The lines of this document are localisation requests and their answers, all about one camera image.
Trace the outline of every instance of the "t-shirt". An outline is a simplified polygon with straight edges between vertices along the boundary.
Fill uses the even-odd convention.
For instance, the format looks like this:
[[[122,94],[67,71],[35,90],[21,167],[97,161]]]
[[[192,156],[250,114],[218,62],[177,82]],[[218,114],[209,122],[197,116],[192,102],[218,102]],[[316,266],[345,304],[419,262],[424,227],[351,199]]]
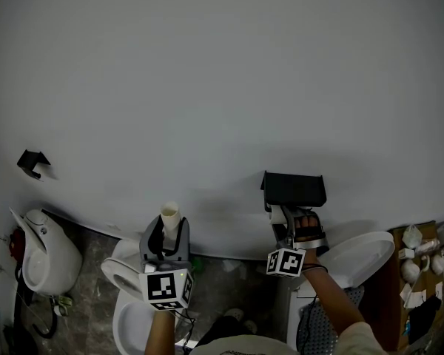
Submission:
[[[357,322],[339,336],[334,355],[386,355],[375,339],[370,325]],[[216,339],[196,347],[191,355],[298,355],[298,352],[276,339],[256,335]]]

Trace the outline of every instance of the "floor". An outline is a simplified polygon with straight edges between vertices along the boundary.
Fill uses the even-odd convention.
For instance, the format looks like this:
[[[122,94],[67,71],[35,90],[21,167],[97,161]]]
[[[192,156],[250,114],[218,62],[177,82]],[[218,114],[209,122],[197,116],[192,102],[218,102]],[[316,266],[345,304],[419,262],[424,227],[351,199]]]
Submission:
[[[112,334],[118,289],[100,269],[118,240],[59,217],[53,216],[53,219],[63,227],[84,259],[77,282],[69,292],[73,307],[68,317],[58,317],[58,329],[52,339],[43,339],[34,331],[33,323],[45,332],[44,323],[23,306],[24,327],[33,335],[40,354],[119,354]],[[278,279],[266,277],[262,263],[196,257],[193,264],[198,267],[194,271],[195,288],[189,314],[197,318],[197,322],[191,339],[199,340],[218,317],[234,307],[243,307],[246,317],[257,323],[260,335],[277,337],[271,325],[271,313]],[[50,325],[48,299],[34,295],[30,308]],[[180,325],[176,337],[182,338],[185,332],[186,326]]]

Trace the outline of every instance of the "shoe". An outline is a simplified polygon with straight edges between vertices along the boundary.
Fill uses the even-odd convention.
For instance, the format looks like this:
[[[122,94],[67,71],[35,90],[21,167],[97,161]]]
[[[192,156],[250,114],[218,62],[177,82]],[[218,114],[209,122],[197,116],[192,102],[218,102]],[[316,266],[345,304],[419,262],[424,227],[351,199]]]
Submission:
[[[258,331],[257,324],[254,323],[253,321],[251,321],[250,319],[248,319],[247,321],[242,323],[242,325],[244,326],[245,329],[250,331],[250,333],[252,333],[252,334],[256,334]]]
[[[232,308],[225,312],[223,315],[224,317],[234,317],[238,322],[240,322],[243,319],[243,316],[245,313],[242,309],[239,308]]]

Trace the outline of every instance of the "white cube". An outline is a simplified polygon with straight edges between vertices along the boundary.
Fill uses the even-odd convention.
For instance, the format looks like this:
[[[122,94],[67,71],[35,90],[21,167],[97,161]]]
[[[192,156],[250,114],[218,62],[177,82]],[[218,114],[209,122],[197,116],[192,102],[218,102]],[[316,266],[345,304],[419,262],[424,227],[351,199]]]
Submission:
[[[306,250],[280,248],[268,255],[266,274],[279,277],[298,277],[301,275]]]
[[[154,309],[168,311],[187,308],[194,280],[186,269],[140,274],[143,298]]]

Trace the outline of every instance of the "toilet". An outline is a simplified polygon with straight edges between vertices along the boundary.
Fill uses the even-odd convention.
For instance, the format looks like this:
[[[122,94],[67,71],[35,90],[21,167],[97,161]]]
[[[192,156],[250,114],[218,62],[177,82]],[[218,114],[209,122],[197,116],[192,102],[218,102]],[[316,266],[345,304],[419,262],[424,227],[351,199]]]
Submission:
[[[319,257],[329,274],[343,289],[357,288],[377,272],[394,252],[393,236],[376,231],[353,237]],[[275,322],[286,335],[286,343],[297,351],[300,310],[312,302],[316,293],[305,277],[281,280],[275,302]]]
[[[138,279],[142,272],[139,243],[118,241],[112,256],[101,264],[101,269],[107,279],[120,289],[112,321],[118,350],[122,355],[144,354],[155,310],[143,301]]]
[[[82,256],[74,243],[41,210],[30,210],[24,218],[10,211],[25,233],[22,273],[27,287],[48,296],[69,291],[82,266]]]

